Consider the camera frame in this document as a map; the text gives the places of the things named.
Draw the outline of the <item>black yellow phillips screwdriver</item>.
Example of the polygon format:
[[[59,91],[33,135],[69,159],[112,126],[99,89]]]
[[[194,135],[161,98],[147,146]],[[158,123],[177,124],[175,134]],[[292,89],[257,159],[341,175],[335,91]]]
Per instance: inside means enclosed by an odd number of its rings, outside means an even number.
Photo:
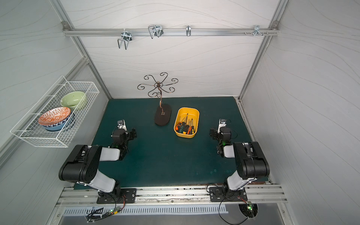
[[[193,120],[193,124],[191,127],[191,135],[195,133],[195,126],[194,126],[194,120]]]

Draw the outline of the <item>yellow plastic storage box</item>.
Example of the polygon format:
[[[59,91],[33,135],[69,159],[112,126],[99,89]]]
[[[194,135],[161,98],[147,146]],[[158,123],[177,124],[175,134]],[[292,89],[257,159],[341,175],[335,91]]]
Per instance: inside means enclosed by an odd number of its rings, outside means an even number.
[[[178,110],[174,132],[178,137],[191,139],[198,131],[200,112],[195,108],[182,107]]]

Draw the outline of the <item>orange black stubby screwdriver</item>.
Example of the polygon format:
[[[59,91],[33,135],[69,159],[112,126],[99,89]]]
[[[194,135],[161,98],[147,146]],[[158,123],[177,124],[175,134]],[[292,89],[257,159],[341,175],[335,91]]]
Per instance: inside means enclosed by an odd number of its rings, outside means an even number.
[[[181,128],[182,128],[182,122],[179,122],[176,127],[175,127],[175,131],[180,133],[181,132]]]

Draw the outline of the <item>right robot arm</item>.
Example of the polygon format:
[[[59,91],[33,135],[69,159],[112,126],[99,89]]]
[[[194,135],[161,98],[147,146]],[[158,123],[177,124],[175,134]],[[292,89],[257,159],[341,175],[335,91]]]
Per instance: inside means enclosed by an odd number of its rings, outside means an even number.
[[[231,142],[231,129],[210,129],[210,136],[218,141],[217,153],[223,158],[234,158],[235,172],[226,178],[224,190],[238,191],[246,185],[270,175],[270,166],[258,142]]]

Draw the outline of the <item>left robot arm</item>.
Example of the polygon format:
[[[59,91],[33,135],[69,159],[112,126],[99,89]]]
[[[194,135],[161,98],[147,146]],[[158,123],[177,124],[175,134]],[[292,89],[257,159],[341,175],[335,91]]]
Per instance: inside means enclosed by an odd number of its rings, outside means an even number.
[[[89,186],[98,192],[122,196],[119,182],[99,171],[100,162],[121,161],[128,152],[128,143],[137,138],[133,128],[118,128],[112,133],[113,143],[101,145],[76,145],[59,170],[61,181]]]

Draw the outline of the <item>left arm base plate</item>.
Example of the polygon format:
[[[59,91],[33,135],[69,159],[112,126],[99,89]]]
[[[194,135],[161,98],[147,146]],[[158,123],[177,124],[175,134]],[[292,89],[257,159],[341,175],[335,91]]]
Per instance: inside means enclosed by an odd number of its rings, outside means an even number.
[[[98,192],[97,204],[134,203],[137,195],[136,188],[114,189],[111,193]]]

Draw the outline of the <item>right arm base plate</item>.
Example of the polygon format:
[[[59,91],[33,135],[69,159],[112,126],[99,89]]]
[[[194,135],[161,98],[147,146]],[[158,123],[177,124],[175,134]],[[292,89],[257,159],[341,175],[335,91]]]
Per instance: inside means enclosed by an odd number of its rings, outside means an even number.
[[[211,202],[244,202],[248,201],[247,193],[244,189],[229,190],[224,187],[208,187]]]

